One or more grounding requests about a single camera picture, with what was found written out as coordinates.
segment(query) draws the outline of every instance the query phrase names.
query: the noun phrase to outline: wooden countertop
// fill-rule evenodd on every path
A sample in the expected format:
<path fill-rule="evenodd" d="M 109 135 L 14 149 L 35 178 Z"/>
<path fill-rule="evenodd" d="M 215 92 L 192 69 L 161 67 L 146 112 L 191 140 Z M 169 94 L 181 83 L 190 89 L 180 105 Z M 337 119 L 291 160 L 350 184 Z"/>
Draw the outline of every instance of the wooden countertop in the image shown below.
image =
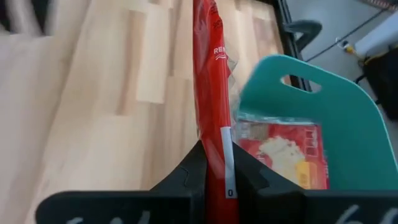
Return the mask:
<path fill-rule="evenodd" d="M 217 0 L 240 89 L 282 52 L 271 6 Z M 149 189 L 197 141 L 192 1 L 56 0 L 39 37 L 0 32 L 0 220 L 33 223 L 63 190 Z"/>

